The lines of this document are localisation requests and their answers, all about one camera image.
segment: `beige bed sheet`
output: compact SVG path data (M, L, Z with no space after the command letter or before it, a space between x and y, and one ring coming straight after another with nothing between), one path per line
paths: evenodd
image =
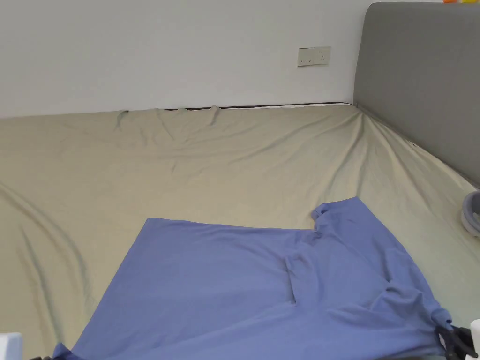
M71 347L147 217L312 228L358 195L455 323L480 317L474 188L352 106L146 110L0 120L0 332Z

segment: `upholstered headboard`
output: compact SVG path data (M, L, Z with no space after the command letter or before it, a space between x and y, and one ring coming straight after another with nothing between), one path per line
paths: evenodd
M480 4L373 4L354 102L478 186Z

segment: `bed sheet wrinkle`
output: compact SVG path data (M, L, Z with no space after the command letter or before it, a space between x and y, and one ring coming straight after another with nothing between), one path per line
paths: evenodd
M480 313L480 242L458 218L473 187L353 106L1 120L0 182L0 331L27 358L74 345L148 217L312 229L356 195L456 324Z

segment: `wall switch plate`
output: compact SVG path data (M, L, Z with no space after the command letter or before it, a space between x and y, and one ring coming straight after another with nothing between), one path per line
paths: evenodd
M299 68L314 65L328 65L330 63L330 51L330 46L300 48L297 65Z

